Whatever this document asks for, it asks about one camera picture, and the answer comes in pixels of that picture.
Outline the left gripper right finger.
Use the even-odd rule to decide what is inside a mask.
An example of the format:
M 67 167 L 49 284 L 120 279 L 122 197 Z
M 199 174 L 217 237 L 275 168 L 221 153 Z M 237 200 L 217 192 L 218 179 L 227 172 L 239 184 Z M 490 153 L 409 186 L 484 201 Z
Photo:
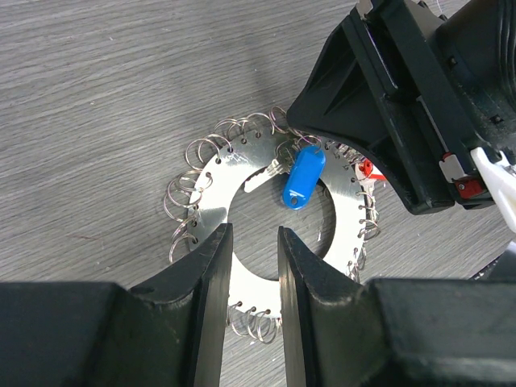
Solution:
M 289 228 L 277 254 L 288 385 L 514 385 L 514 245 L 467 280 L 364 285 Z

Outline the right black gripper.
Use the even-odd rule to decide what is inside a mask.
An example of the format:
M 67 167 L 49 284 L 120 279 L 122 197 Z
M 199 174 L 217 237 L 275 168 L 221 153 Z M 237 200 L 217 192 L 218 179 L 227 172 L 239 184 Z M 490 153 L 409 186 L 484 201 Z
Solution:
M 359 151 L 411 214 L 483 207 L 474 158 L 515 161 L 515 4 L 361 1 L 329 35 L 288 123 Z

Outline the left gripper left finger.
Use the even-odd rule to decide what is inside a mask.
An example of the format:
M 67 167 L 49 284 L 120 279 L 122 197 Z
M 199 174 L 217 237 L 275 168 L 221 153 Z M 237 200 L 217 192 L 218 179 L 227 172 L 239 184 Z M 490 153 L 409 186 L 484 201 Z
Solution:
M 216 386 L 233 229 L 125 289 L 112 282 L 4 282 L 4 386 Z

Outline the blue tag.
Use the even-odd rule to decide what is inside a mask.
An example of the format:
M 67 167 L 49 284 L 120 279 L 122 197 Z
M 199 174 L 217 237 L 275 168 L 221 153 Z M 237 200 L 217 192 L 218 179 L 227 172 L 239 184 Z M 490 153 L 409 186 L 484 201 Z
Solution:
M 287 207 L 300 210 L 308 204 L 323 173 L 326 160 L 326 155 L 319 146 L 311 145 L 298 152 L 282 193 Z

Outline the red tag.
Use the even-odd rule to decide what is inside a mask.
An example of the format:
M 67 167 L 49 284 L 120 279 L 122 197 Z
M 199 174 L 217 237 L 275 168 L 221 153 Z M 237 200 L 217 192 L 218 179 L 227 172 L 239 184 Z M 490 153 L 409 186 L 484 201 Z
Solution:
M 361 163 L 359 163 L 356 166 L 356 175 L 360 181 L 367 179 L 374 181 L 386 181 L 385 176 L 368 159 L 364 159 Z

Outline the metal disc keyring holder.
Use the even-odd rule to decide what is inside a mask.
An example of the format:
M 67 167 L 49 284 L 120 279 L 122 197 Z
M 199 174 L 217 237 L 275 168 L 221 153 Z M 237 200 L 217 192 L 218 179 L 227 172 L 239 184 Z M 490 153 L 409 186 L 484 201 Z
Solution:
M 163 209 L 174 223 L 170 263 L 197 248 L 223 223 L 234 223 L 227 323 L 233 333 L 272 343 L 281 330 L 273 235 L 292 227 L 331 267 L 354 281 L 366 244 L 379 234 L 374 180 L 360 181 L 364 158 L 352 148 L 289 127 L 279 107 L 231 116 L 179 138 L 184 164 L 167 184 Z M 282 199 L 296 155 L 319 146 L 326 165 L 308 204 Z

